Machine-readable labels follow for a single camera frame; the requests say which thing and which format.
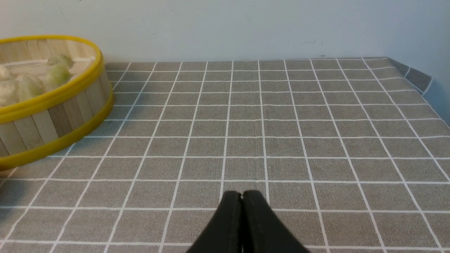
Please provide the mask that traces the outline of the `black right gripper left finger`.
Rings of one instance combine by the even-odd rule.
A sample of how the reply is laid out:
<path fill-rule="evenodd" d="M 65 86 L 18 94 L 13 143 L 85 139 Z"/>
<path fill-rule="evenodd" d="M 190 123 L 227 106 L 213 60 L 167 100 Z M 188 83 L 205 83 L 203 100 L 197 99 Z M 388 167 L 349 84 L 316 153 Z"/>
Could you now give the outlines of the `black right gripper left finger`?
<path fill-rule="evenodd" d="M 239 236 L 241 214 L 241 194 L 236 191 L 224 192 L 209 223 L 187 252 L 241 253 L 242 243 Z"/>

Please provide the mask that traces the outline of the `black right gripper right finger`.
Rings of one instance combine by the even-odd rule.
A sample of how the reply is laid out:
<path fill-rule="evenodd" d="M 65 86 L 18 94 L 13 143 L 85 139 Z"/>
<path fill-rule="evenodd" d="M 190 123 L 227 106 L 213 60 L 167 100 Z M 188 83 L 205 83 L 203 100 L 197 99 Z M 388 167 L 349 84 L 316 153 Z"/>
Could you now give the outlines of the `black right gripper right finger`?
<path fill-rule="evenodd" d="M 308 253 L 270 208 L 260 191 L 243 193 L 244 253 Z"/>

